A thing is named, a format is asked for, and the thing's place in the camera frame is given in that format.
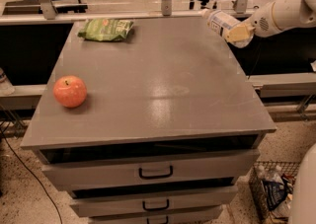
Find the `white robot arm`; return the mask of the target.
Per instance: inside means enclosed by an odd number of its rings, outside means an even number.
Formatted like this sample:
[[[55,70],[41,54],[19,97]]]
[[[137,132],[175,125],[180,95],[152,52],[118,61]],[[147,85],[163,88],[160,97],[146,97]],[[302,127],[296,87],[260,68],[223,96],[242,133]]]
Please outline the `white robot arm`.
[[[228,31],[228,42],[252,35],[270,37],[294,28],[316,26],[316,0],[275,0]],[[288,224],[316,224],[316,144],[305,154],[297,174]]]

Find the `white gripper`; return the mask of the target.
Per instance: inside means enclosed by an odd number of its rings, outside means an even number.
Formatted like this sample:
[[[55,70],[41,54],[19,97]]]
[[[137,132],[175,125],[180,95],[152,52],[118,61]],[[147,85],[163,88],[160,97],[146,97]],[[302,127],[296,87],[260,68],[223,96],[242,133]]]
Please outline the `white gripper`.
[[[225,39],[228,42],[250,40],[255,34],[257,37],[271,37],[281,32],[274,20],[274,2],[257,9],[249,18],[249,23],[240,23],[229,30]]]

